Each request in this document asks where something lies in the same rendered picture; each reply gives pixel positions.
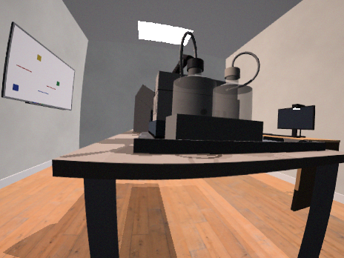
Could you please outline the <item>translucent grey bottle with cap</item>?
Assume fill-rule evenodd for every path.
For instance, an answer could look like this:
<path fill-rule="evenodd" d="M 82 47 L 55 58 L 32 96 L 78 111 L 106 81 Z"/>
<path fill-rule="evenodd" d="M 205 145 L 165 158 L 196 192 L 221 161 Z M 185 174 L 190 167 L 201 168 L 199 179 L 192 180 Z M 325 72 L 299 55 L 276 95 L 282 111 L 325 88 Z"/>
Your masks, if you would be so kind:
<path fill-rule="evenodd" d="M 225 79 L 227 84 L 216 87 L 216 116 L 252 120 L 253 88 L 239 84 L 238 67 L 226 68 Z"/>

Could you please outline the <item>black curved hose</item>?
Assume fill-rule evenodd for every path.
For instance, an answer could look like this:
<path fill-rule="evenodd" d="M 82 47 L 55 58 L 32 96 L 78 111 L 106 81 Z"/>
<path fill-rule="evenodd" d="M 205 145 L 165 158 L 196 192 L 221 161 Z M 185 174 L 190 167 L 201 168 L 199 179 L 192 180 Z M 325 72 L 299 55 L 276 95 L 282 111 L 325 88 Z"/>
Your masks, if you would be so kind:
<path fill-rule="evenodd" d="M 185 42 L 185 38 L 186 38 L 187 35 L 191 36 L 191 38 L 192 38 L 193 48 L 194 48 L 194 58 L 197 58 L 196 40 L 194 38 L 194 35 L 192 34 L 191 31 L 186 31 L 183 34 L 183 36 L 182 36 L 182 40 L 181 40 L 181 43 L 180 43 L 180 49 L 179 49 L 179 65 L 180 65 L 181 77 L 184 76 L 184 73 L 183 73 L 183 47 L 184 47 L 184 42 Z"/>

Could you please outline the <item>grey bottle with black cap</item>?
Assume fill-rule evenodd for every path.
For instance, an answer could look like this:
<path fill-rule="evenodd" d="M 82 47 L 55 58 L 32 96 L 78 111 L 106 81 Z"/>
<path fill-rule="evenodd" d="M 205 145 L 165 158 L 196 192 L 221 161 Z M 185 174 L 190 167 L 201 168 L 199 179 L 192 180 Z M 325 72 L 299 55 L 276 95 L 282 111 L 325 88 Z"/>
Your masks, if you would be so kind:
<path fill-rule="evenodd" d="M 216 81 L 202 76 L 204 61 L 187 61 L 188 76 L 174 80 L 172 115 L 216 116 Z"/>

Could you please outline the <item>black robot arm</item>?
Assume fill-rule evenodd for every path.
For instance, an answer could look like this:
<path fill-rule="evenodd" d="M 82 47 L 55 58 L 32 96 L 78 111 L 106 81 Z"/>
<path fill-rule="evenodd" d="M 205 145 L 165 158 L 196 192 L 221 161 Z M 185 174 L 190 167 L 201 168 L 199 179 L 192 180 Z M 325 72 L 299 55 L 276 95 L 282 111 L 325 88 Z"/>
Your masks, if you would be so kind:
<path fill-rule="evenodd" d="M 190 55 L 185 55 L 183 54 L 183 68 L 187 65 L 187 61 L 189 59 L 192 59 L 194 57 L 190 56 Z M 180 73 L 180 65 L 179 65 L 179 62 L 177 64 L 177 66 L 174 68 L 173 72 L 172 73 Z"/>

